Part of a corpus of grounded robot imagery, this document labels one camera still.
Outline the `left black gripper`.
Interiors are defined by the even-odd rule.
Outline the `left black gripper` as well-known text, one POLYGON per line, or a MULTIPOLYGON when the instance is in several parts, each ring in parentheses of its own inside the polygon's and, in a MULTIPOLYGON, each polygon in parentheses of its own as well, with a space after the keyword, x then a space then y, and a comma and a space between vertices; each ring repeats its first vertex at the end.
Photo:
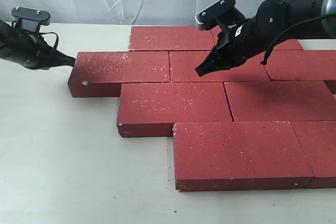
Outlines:
POLYGON ((56 36, 55 43, 51 46, 44 40, 43 35, 1 24, 1 59, 29 70, 74 67, 76 59, 57 49, 59 36, 56 36))

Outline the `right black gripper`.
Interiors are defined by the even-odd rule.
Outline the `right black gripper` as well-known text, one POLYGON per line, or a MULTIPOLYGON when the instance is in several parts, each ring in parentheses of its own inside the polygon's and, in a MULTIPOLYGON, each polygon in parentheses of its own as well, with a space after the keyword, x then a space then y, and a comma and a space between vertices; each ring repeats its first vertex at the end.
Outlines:
POLYGON ((217 43, 195 71, 201 77, 211 72, 239 67, 265 51, 269 44, 270 39, 260 33, 257 19, 253 17, 244 23, 238 23, 237 28, 221 31, 217 43))

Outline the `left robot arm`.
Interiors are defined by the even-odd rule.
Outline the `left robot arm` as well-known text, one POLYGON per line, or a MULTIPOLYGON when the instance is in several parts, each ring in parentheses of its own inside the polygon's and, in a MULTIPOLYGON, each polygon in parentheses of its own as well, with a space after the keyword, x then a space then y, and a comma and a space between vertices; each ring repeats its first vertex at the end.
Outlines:
POLYGON ((32 31, 1 21, 1 59, 29 70, 48 70, 54 67, 74 67, 76 59, 60 52, 59 36, 53 46, 44 39, 45 33, 32 31))

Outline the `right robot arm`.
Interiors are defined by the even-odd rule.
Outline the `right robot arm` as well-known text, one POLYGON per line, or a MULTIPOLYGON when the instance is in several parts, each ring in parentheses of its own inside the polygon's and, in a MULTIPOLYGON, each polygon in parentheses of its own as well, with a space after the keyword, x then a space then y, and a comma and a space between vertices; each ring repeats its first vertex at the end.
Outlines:
POLYGON ((265 0, 246 18, 235 0, 219 0, 195 16, 199 30, 218 26, 217 43, 195 71, 201 77, 229 70, 264 54, 266 65, 273 49, 289 39, 334 39, 335 0, 265 0))

